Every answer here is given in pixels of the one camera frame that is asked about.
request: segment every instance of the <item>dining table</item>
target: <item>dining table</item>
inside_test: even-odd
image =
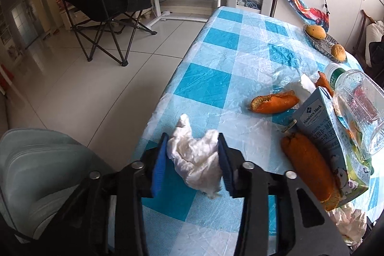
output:
[[[360,69],[347,53],[345,70]],[[209,129],[223,133],[229,147],[264,171],[284,174],[293,167],[280,147],[282,129],[294,109],[259,114],[249,107],[259,95],[278,93],[306,74],[312,81],[331,62],[314,48],[303,29],[242,9],[219,7],[208,19],[166,86],[130,161],[156,147],[187,114],[194,138]],[[372,220],[384,207],[384,155],[372,157],[369,189],[356,198],[355,208]],[[214,200],[188,187],[167,159],[162,189],[143,198],[147,246],[155,256],[229,256],[234,254],[242,198],[232,198],[221,181]],[[268,254],[276,251],[276,205],[269,196]]]

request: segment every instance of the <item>chair leg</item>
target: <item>chair leg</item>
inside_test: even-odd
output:
[[[131,18],[133,21],[136,22],[136,19],[133,17],[133,15],[130,16],[130,15],[127,14],[126,12],[125,12],[124,14],[125,14],[127,17]],[[156,34],[157,34],[156,31],[152,31],[152,30],[150,30],[150,29],[147,28],[144,24],[142,24],[139,20],[140,20],[140,16],[138,17],[138,24],[139,24],[140,26],[143,27],[143,28],[140,28],[141,30],[143,30],[143,31],[145,31],[145,32],[148,32],[148,33],[151,33],[152,35],[156,35]]]
[[[125,25],[122,26],[120,31],[115,32],[115,34],[120,35],[124,29],[125,29]]]
[[[95,36],[95,42],[96,44],[99,43],[100,39],[101,39],[101,36],[102,34],[104,33],[104,29],[105,29],[105,25],[102,26],[102,22],[100,22],[99,24],[99,28],[97,29],[97,32],[96,32],[96,36]],[[92,44],[92,49],[91,49],[91,53],[90,53],[90,59],[88,61],[92,61],[93,59],[93,55],[95,54],[95,50],[96,50],[96,45],[95,44]]]
[[[119,52],[119,55],[120,55],[120,58],[121,58],[121,62],[122,62],[121,66],[125,67],[125,66],[128,65],[128,62],[124,62],[124,57],[122,55],[122,52],[121,52],[118,40],[116,39],[116,35],[115,35],[115,32],[114,32],[114,30],[112,28],[111,22],[107,21],[107,23],[108,23],[109,29],[111,31],[111,34],[112,34],[112,37],[113,37],[113,41],[115,42],[116,48],[118,49],[118,52]]]
[[[128,44],[128,48],[127,48],[127,53],[125,54],[125,58],[124,58],[124,62],[126,62],[128,64],[128,53],[129,53],[129,50],[131,49],[131,45],[132,45],[132,42],[133,42],[133,37],[135,36],[135,32],[136,32],[136,29],[137,29],[137,26],[138,26],[138,23],[139,23],[139,19],[141,17],[141,13],[143,12],[143,10],[140,11],[139,13],[139,16],[138,16],[138,19],[136,20],[136,24],[135,24],[135,27],[133,28],[132,30],[132,35],[131,35],[131,38],[129,40],[129,44]]]
[[[87,40],[89,40],[92,44],[95,44],[97,48],[99,48],[101,51],[109,55],[113,60],[117,61],[120,65],[122,65],[122,61],[116,58],[113,54],[110,54],[107,50],[105,50],[103,47],[101,47],[99,44],[95,43],[93,40],[91,40],[87,35],[83,34],[81,31],[79,31],[79,34],[83,37],[85,37]]]
[[[83,43],[81,42],[81,39],[80,39],[80,37],[79,37],[79,34],[78,34],[79,30],[77,29],[76,26],[73,26],[72,29],[73,29],[73,31],[74,31],[74,34],[76,35],[76,38],[77,38],[77,40],[78,40],[78,42],[79,42],[79,44],[80,44],[81,49],[83,50],[83,52],[84,52],[84,54],[85,54],[85,56],[86,56],[86,58],[87,58],[87,61],[91,61],[92,59],[90,59],[90,57],[88,56],[87,52],[85,51],[85,48],[84,48],[84,46],[83,46]]]

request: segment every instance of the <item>tissue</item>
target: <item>tissue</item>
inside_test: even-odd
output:
[[[217,198],[221,189],[217,143],[215,129],[207,130],[201,139],[193,138],[189,118],[182,114],[167,146],[167,155],[186,185],[206,193],[210,199]]]
[[[328,212],[340,231],[344,242],[356,249],[367,229],[367,216],[361,209],[354,209],[351,202]]]
[[[315,84],[305,74],[300,77],[299,82],[291,82],[284,86],[284,90],[293,90],[294,95],[300,100],[299,103],[293,107],[293,109],[298,109],[300,105],[302,105],[310,97],[315,89]]]

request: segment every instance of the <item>doorway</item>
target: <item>doorway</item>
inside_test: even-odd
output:
[[[20,2],[17,6],[15,6],[11,10],[11,12],[16,27],[24,42],[24,48],[26,49],[38,37],[37,31],[30,17],[31,13],[33,12],[32,10],[27,9],[27,5],[24,1]]]

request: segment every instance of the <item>plastic bottle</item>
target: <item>plastic bottle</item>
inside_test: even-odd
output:
[[[344,118],[363,159],[384,150],[384,91],[360,70],[330,63],[325,75],[335,91],[335,110]]]

